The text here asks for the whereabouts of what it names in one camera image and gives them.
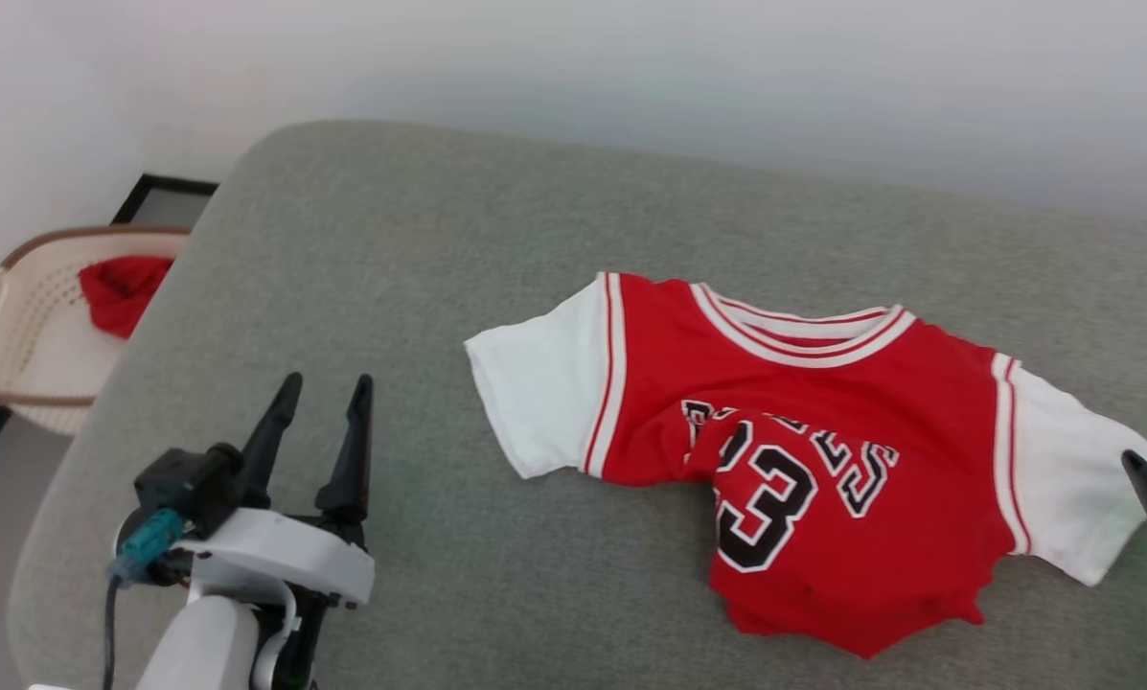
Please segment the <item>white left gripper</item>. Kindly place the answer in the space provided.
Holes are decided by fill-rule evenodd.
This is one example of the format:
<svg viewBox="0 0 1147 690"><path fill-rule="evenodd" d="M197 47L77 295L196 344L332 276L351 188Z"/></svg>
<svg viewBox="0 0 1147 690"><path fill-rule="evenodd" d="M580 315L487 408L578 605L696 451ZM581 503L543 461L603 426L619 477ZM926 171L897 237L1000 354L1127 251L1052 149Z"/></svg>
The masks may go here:
<svg viewBox="0 0 1147 690"><path fill-rule="evenodd" d="M348 429L331 480L318 491L314 527L262 508L271 507L270 479L286 429L301 402L302 373L288 373L241 449L241 507L213 536L187 539L194 556L188 602L218 595L281 606L288 586L336 595L362 606L370 599L376 564L362 550L362 523L370 507L370 448L375 381L362 373L348 405Z"/></svg>

